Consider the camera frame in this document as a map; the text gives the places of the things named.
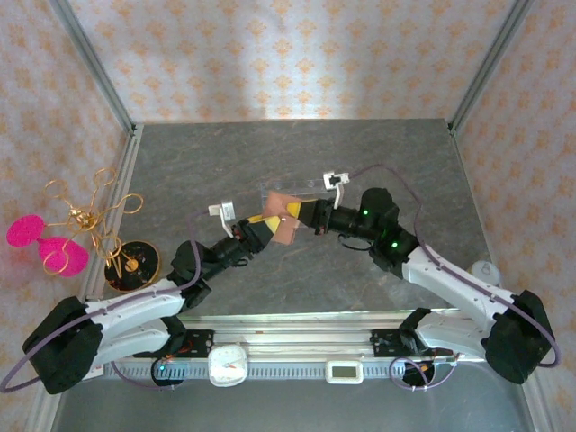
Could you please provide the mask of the brown leather card holder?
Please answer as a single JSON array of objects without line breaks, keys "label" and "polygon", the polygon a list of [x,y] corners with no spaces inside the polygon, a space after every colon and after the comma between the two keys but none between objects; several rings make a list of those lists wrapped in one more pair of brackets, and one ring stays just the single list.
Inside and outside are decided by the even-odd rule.
[{"label": "brown leather card holder", "polygon": [[296,230],[300,226],[297,217],[288,209],[290,204],[300,203],[298,197],[271,191],[268,193],[262,215],[266,217],[277,216],[280,219],[278,228],[272,241],[283,245],[291,245],[294,242]]}]

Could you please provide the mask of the clear acrylic card stand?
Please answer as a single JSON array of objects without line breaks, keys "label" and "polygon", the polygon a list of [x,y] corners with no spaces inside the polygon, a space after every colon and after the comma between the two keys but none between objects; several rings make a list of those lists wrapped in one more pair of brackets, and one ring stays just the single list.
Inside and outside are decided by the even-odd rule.
[{"label": "clear acrylic card stand", "polygon": [[262,206],[266,205],[268,195],[271,192],[287,194],[303,200],[328,199],[336,193],[325,188],[322,179],[309,180],[269,180],[260,184]]}]

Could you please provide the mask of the white analog clock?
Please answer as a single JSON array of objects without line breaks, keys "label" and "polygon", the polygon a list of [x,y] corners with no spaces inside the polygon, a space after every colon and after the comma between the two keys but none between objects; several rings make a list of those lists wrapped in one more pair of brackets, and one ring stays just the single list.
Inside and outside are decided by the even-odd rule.
[{"label": "white analog clock", "polygon": [[243,383],[248,377],[248,355],[239,345],[217,346],[208,356],[208,374],[212,385],[220,388]]}]

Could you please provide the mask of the white round object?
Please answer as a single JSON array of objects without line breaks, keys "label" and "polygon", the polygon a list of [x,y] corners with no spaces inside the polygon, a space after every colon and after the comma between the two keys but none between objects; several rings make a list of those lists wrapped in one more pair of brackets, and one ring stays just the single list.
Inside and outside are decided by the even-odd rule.
[{"label": "white round object", "polygon": [[495,286],[500,285],[500,270],[490,261],[475,261],[468,269],[468,272],[474,277],[482,280],[486,284]]}]

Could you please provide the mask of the white digital timer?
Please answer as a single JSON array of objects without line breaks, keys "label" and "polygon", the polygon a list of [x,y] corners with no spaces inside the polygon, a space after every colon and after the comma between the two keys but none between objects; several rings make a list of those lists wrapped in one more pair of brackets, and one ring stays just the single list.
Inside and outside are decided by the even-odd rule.
[{"label": "white digital timer", "polygon": [[364,381],[363,364],[358,360],[327,361],[325,378],[330,384],[358,385]]}]

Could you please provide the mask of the large pink round disc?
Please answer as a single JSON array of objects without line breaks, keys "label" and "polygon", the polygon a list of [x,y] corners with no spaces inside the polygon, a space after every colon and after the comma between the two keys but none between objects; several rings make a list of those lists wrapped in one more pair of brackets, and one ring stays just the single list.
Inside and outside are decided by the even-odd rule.
[{"label": "large pink round disc", "polygon": [[64,237],[40,238],[39,257],[48,275],[72,277],[84,270],[89,253],[74,240]]}]

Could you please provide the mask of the small pink round disc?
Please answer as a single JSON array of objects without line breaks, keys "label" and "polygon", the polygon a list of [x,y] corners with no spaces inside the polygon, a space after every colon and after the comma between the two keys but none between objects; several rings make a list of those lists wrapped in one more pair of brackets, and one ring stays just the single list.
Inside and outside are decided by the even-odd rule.
[{"label": "small pink round disc", "polygon": [[10,246],[23,248],[37,241],[45,229],[43,218],[28,214],[16,220],[6,232],[6,241]]}]

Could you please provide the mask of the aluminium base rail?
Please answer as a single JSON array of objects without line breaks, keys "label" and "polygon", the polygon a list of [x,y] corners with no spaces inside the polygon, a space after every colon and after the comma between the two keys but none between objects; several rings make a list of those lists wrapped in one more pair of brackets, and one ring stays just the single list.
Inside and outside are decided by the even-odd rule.
[{"label": "aluminium base rail", "polygon": [[374,329],[396,329],[410,313],[340,311],[287,314],[187,316],[187,329],[211,329],[216,347],[239,345],[252,362],[368,360]]}]

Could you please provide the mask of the aluminium table side rail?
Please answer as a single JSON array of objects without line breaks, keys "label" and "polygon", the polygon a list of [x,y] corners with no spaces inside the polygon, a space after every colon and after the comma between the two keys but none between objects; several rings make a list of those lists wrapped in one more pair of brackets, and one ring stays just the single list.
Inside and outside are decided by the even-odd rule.
[{"label": "aluminium table side rail", "polygon": [[[143,130],[144,124],[137,123],[133,126],[133,130],[129,132],[121,157],[115,168],[116,181],[112,185],[112,190],[107,194],[106,208],[112,207],[112,209],[105,214],[104,221],[106,227],[115,234],[119,232],[121,226],[125,206],[122,198],[129,193]],[[79,298],[82,301],[103,298],[104,288],[107,285],[104,274],[105,268],[106,261],[98,256],[97,251],[93,252],[79,292]]]}]

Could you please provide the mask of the aluminium frame post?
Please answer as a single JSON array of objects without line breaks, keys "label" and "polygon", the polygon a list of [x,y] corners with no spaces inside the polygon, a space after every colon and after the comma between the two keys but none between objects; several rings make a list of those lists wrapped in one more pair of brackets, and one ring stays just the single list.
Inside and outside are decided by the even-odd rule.
[{"label": "aluminium frame post", "polygon": [[490,47],[476,71],[471,83],[458,104],[452,119],[448,122],[449,134],[456,138],[463,129],[473,107],[479,100],[485,86],[504,57],[510,43],[524,22],[535,0],[514,0],[509,12],[499,27]]},{"label": "aluminium frame post", "polygon": [[104,63],[100,60],[93,43],[81,22],[79,21],[69,0],[48,0],[53,11],[63,24],[68,36],[72,40],[77,53],[84,61],[89,72],[92,74],[97,86],[103,93],[104,98],[112,109],[122,128],[132,134],[136,128],[136,123],[132,120],[122,99],[116,91],[113,81],[104,68]]}]

